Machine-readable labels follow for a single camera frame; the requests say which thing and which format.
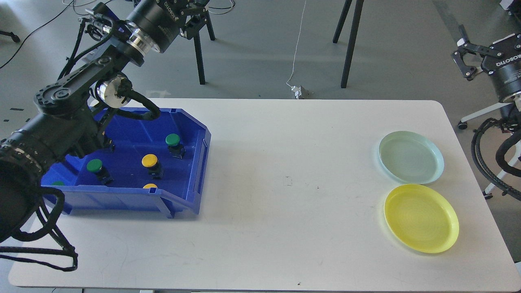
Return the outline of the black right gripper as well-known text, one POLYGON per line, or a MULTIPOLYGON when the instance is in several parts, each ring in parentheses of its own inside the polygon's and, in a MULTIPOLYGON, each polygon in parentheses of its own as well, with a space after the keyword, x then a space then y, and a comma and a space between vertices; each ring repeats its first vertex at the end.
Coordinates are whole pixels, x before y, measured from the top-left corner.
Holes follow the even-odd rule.
POLYGON ((461 75, 472 81, 483 71, 490 77, 497 99, 501 103, 512 103, 521 90, 520 35, 509 35, 494 41, 489 47, 476 45, 461 38, 457 41, 458 50, 451 57, 461 75), (467 65, 467 54, 485 56, 481 66, 467 65))

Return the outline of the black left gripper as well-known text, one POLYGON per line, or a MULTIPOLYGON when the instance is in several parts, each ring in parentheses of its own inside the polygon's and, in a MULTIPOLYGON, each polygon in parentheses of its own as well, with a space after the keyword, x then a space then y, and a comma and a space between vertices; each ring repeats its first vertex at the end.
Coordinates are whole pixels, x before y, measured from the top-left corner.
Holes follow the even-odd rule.
POLYGON ((189 0, 142 0, 127 21, 149 36, 155 50, 163 53, 178 36, 190 39, 186 24, 192 8, 194 2, 189 0))

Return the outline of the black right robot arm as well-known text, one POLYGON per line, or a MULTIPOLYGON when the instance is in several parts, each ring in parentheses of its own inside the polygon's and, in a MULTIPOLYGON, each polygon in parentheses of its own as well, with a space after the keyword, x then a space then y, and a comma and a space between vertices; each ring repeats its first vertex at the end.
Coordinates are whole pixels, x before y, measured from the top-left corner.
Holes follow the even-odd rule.
POLYGON ((457 49, 451 55, 454 63, 467 81, 474 80, 479 74, 486 74, 494 87, 497 103, 463 117, 457 127, 466 129, 469 120, 495 110, 500 111, 500 118, 488 118, 474 130, 471 157, 478 171, 490 183, 483 191, 486 199, 491 198, 493 188, 497 188, 502 195, 519 200, 519 189, 503 178, 506 175, 520 176, 520 168, 516 167, 520 162, 520 34, 511 34, 484 46, 471 43, 463 26, 460 31, 461 39, 457 41, 457 49), (491 128, 508 135, 495 153, 495 161, 500 168, 498 174, 487 165, 481 150, 482 137, 491 128))

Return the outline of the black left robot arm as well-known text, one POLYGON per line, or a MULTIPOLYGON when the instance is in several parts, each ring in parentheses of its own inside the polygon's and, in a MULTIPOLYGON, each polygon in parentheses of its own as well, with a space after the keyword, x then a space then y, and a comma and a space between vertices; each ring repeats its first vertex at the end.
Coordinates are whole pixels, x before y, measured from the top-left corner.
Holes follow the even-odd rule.
POLYGON ((34 97, 39 115, 1 141, 1 241, 37 241, 47 235, 60 249, 1 247, 1 258, 74 271, 78 254, 57 227, 63 191, 41 186, 43 176, 66 156, 83 158, 109 148, 105 129, 114 115, 154 120, 159 108, 132 89, 122 74, 141 66, 150 49, 164 52, 184 32, 187 17, 206 13, 207 1, 141 0, 127 19, 103 2, 81 25, 94 28, 97 44, 74 51, 58 80, 34 97))

